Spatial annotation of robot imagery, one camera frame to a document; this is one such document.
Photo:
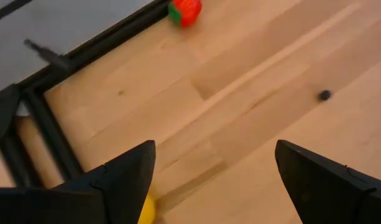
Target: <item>red ball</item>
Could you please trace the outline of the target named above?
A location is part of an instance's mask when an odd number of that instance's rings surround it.
[[[176,24],[188,27],[197,20],[201,8],[200,0],[173,0],[168,5],[168,12]]]

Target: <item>black metal frame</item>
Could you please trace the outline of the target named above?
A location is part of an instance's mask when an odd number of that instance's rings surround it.
[[[7,87],[15,89],[14,93],[11,91],[10,95],[1,99],[1,92],[7,90],[0,92],[0,151],[17,187],[43,186],[23,143],[13,129],[12,122],[19,101],[22,100],[29,110],[63,179],[68,181],[80,176],[83,169],[49,108],[44,93],[164,18],[168,14],[169,2],[156,0],[148,4],[65,55],[73,68],[70,73],[49,65],[22,82]]]

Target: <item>gray surface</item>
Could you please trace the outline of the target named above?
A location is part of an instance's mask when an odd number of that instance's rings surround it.
[[[0,7],[9,2],[0,0]],[[150,2],[33,0],[0,20],[0,90],[46,66],[24,39],[65,54]]]

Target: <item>small black dot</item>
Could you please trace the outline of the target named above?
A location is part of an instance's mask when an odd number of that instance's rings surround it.
[[[329,90],[324,90],[324,91],[322,91],[320,94],[319,94],[319,99],[321,100],[321,101],[326,101],[326,100],[329,100],[330,99],[330,97],[331,97],[331,91],[329,91]]]

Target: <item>yellow object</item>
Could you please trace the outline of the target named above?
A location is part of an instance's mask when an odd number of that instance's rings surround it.
[[[140,213],[138,224],[152,224],[155,219],[154,199],[147,194],[142,212]]]

